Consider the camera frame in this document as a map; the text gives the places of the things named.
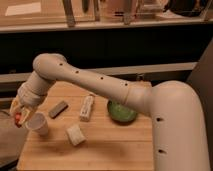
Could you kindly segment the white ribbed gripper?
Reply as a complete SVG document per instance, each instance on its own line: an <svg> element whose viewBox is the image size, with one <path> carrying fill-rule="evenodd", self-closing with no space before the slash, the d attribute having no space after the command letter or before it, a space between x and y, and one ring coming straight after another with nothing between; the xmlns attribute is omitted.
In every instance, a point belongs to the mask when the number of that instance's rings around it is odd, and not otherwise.
<svg viewBox="0 0 213 171"><path fill-rule="evenodd" d="M17 91L17 96L18 97L15 97L11 102L9 113L11 116L15 117L20 112L21 104L26 106L21 109L21 117L18 122L18 124L22 126L34 115L34 108L37 108L44 102L46 95L37 95L25 84L22 84Z"/></svg>

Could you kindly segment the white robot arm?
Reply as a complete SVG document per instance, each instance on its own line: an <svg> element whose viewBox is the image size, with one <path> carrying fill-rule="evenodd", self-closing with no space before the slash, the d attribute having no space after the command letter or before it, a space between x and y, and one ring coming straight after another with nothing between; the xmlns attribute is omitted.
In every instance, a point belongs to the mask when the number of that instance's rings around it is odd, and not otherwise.
<svg viewBox="0 0 213 171"><path fill-rule="evenodd" d="M82 70L57 53L43 53L33 61L33 72L22 83L10 113L24 124L58 81L82 87L152 119L155 171L211 171L205 115L195 90L180 81L154 87Z"/></svg>

